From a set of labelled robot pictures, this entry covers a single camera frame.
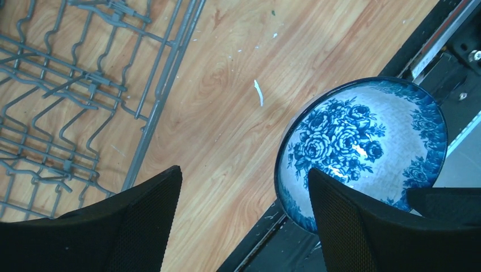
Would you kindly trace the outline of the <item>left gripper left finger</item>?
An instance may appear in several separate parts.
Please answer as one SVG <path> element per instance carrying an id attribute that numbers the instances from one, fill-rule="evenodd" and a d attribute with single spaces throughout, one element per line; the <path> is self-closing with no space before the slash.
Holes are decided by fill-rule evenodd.
<path id="1" fill-rule="evenodd" d="M 1 223 L 1 270 L 160 271 L 182 181 L 174 165 L 58 218 Z"/>

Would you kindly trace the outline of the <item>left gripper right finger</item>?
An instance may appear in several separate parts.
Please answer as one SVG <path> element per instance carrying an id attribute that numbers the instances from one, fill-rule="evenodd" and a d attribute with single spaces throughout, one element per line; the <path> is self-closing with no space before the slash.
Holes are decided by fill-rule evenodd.
<path id="1" fill-rule="evenodd" d="M 308 183 L 327 271 L 480 270 L 480 226 L 402 211 L 318 169 Z"/>

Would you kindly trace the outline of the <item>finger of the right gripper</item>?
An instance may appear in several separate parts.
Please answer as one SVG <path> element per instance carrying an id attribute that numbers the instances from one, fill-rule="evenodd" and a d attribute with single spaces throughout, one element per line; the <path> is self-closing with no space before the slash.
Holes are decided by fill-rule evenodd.
<path id="1" fill-rule="evenodd" d="M 411 188 L 407 202 L 425 218 L 480 226 L 480 188 Z"/>

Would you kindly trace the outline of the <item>blue floral white bowl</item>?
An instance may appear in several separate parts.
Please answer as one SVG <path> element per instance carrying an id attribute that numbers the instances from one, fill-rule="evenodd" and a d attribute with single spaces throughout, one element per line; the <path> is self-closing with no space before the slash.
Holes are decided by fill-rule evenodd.
<path id="1" fill-rule="evenodd" d="M 297 226 L 317 232 L 308 190 L 316 168 L 385 204 L 410 211 L 409 188 L 430 188 L 448 150 L 441 107 L 404 79 L 358 79 L 314 97 L 290 120 L 277 153 L 274 186 Z"/>

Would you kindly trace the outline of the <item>grey wire dish rack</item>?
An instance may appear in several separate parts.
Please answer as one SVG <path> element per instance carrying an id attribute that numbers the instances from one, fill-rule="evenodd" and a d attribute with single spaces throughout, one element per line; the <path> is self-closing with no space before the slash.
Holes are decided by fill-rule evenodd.
<path id="1" fill-rule="evenodd" d="M 1 2 L 1 221 L 134 185 L 204 5 Z"/>

